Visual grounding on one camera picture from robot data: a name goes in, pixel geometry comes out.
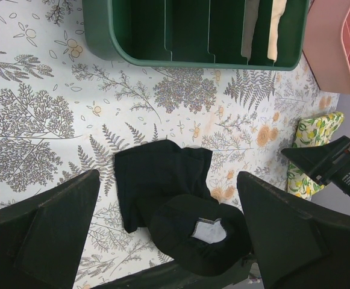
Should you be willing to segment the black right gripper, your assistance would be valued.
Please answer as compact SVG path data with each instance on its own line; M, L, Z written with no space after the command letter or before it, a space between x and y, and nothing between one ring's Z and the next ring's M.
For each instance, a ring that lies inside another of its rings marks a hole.
M285 148L281 153L317 184L334 183L350 197L350 138L328 144Z

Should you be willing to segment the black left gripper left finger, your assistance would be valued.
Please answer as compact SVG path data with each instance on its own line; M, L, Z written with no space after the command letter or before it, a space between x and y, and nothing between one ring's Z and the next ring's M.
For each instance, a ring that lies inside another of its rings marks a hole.
M0 209L0 288L72 288L100 189L89 170Z

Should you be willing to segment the black underwear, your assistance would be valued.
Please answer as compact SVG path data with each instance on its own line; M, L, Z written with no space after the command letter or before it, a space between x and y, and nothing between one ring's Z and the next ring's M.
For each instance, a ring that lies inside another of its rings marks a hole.
M159 140L114 157L124 229L148 229L162 253L201 276L225 273L252 250L243 213L207 187L212 154Z

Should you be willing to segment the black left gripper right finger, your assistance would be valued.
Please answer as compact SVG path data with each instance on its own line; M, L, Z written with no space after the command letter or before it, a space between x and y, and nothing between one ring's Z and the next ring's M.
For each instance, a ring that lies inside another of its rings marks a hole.
M265 288L350 288L350 216L245 171L237 189Z

